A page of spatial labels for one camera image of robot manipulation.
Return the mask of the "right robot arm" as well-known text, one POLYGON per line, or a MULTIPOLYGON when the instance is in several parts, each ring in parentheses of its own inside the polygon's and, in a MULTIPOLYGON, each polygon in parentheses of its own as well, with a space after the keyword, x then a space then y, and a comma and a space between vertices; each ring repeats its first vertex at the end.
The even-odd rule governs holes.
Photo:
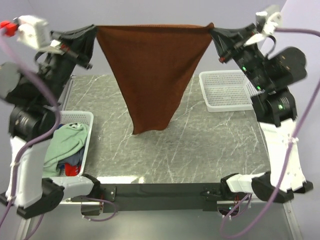
POLYGON ((258 174, 230 174, 220 181, 220 194, 231 200, 237 193, 254 194, 268 201, 276 191, 274 201, 286 203, 294 194, 313 189, 301 169, 298 140, 293 136, 297 107, 289 85, 307 76, 306 56, 290 46, 273 57, 262 54, 258 42, 265 38, 254 24, 238 29, 213 28, 210 35, 219 61, 236 62, 257 90, 251 97, 253 110, 263 132, 270 170, 258 174))

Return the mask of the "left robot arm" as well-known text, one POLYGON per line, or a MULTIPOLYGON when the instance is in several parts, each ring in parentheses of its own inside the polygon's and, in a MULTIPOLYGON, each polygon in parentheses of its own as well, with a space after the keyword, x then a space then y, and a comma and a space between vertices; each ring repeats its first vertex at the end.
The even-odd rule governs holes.
POLYGON ((0 195, 3 205, 30 219, 55 209, 65 199, 101 196, 100 182, 89 174, 71 177, 44 173, 45 156, 61 129, 58 99, 76 66, 92 67, 97 27, 89 25, 67 32, 51 31, 54 46, 34 56, 37 72, 14 60, 0 67, 0 98, 12 104, 8 133, 11 146, 8 189, 0 195))

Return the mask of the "rust brown towel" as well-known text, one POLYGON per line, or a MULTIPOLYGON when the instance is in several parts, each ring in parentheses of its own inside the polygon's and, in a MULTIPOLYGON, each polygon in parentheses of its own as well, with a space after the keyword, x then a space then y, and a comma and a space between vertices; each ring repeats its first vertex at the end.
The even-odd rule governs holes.
POLYGON ((115 76, 133 134, 162 131, 211 44, 208 25, 100 25, 98 43, 115 76))

